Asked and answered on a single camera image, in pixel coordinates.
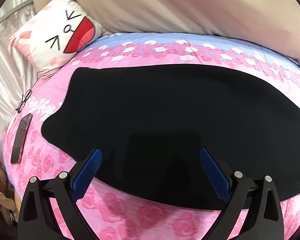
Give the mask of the black pants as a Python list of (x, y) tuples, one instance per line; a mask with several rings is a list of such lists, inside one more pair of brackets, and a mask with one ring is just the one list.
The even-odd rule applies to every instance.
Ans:
[(247, 177), (271, 176), (280, 200), (300, 194), (300, 108), (233, 69), (78, 68), (42, 135), (75, 161), (98, 148), (97, 179), (162, 204), (223, 207), (200, 164), (202, 148)]

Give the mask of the pink rose bed sheet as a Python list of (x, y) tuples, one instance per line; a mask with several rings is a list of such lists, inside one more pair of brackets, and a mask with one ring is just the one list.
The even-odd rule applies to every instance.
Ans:
[[(193, 34), (131, 33), (100, 38), (85, 47), (32, 95), (2, 137), (9, 180), (21, 199), (32, 176), (50, 179), (68, 171), (74, 160), (41, 135), (43, 121), (62, 105), (70, 77), (78, 67), (114, 68), (152, 64), (197, 63), (231, 68), (267, 81), (300, 107), (300, 68), (277, 53), (249, 42)], [(11, 164), (20, 120), (32, 114), (23, 155)], [(218, 211), (172, 207), (143, 200), (94, 179), (78, 207), (102, 239), (201, 239)]]

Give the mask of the black smartphone red case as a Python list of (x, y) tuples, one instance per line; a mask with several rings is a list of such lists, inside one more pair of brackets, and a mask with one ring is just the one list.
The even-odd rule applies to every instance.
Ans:
[(29, 130), (32, 114), (24, 116), (20, 122), (15, 134), (15, 140), (12, 147), (11, 164), (19, 164), (23, 155), (24, 144)]

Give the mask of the brown crumpled cloth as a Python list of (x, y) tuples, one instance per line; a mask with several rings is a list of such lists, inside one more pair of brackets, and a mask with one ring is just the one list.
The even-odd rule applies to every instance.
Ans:
[(6, 171), (2, 168), (0, 160), (0, 212), (8, 225), (13, 224), (13, 216), (19, 216), (20, 199), (7, 178)]

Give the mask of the silver satin curtain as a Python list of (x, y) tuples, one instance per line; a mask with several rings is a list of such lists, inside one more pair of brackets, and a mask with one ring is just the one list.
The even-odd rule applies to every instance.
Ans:
[(4, 128), (21, 96), (37, 80), (34, 68), (8, 39), (35, 13), (32, 0), (0, 0), (0, 159)]

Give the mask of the cartoon cat face pillow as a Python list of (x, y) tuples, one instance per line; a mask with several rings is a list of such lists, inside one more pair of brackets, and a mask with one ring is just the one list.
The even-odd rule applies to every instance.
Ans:
[(102, 25), (75, 0), (52, 0), (16, 31), (9, 43), (47, 80), (103, 32)]

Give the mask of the black frame eyeglasses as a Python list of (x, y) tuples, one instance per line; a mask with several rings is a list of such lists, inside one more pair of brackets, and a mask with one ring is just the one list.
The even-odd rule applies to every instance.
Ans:
[(21, 113), (27, 100), (29, 100), (31, 95), (32, 95), (32, 89), (28, 89), (25, 94), (22, 94), (21, 101), (19, 102), (17, 108), (15, 109), (17, 113)]

